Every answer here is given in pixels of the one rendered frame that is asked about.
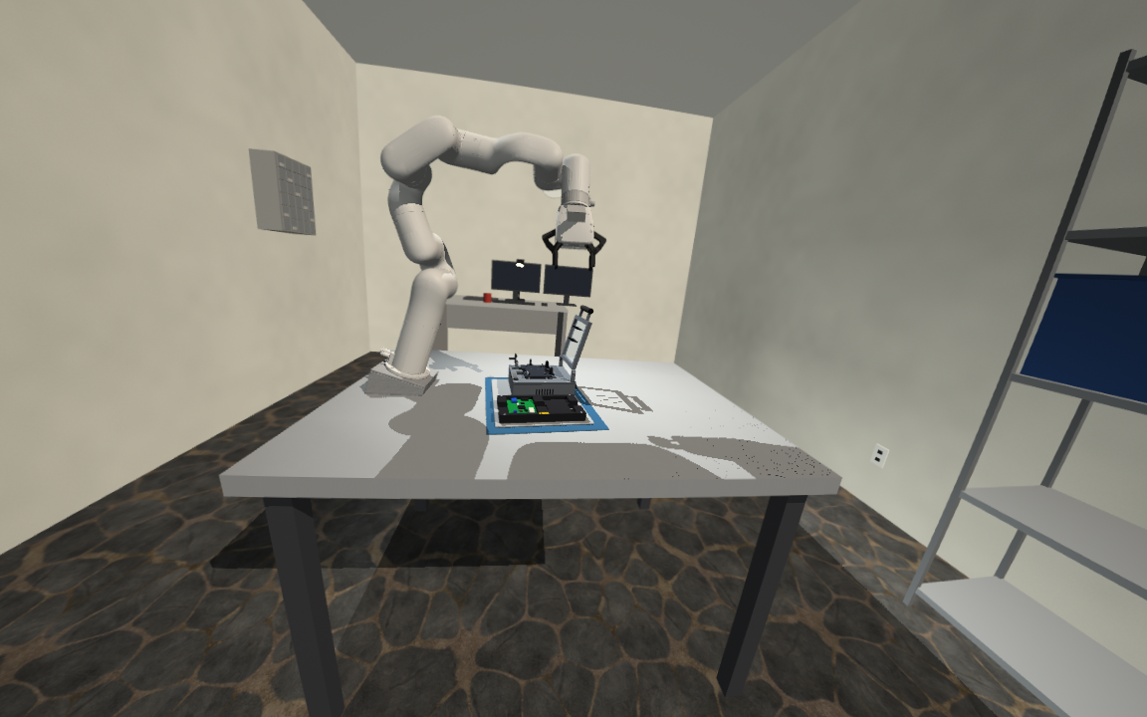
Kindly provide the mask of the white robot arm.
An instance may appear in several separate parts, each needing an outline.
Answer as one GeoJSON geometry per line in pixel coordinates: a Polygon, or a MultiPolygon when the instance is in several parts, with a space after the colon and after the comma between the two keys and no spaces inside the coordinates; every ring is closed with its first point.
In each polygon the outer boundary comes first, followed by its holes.
{"type": "Polygon", "coordinates": [[[582,154],[562,155],[549,137],[516,132],[484,137],[457,128],[444,117],[423,119],[389,142],[379,156],[381,166],[395,182],[388,189],[388,212],[399,233],[401,251],[420,265],[411,283],[399,342],[395,351],[381,346],[387,371],[406,379],[426,379],[434,340],[440,330],[443,306],[458,291],[458,278],[440,236],[432,233],[422,206],[423,192],[432,180],[434,159],[450,166],[475,169],[496,176],[513,159],[535,164],[535,181],[543,190],[562,190],[565,201],[590,200],[590,159],[582,154]]]}

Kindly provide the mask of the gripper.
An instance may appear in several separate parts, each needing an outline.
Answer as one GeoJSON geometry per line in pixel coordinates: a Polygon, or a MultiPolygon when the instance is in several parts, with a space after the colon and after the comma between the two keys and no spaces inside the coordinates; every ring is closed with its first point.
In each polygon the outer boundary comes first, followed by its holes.
{"type": "Polygon", "coordinates": [[[590,251],[588,270],[592,271],[592,267],[595,267],[595,255],[599,254],[602,246],[604,246],[606,239],[593,231],[592,210],[585,201],[565,201],[564,204],[559,206],[556,229],[545,233],[545,235],[543,235],[543,241],[545,241],[548,250],[554,254],[555,268],[559,268],[559,249],[562,248],[590,251]],[[585,223],[568,223],[568,204],[585,205],[585,223]],[[548,239],[554,236],[556,242],[555,246],[548,241],[548,239]],[[599,246],[596,246],[596,248],[593,248],[593,239],[599,241],[599,246]]]}

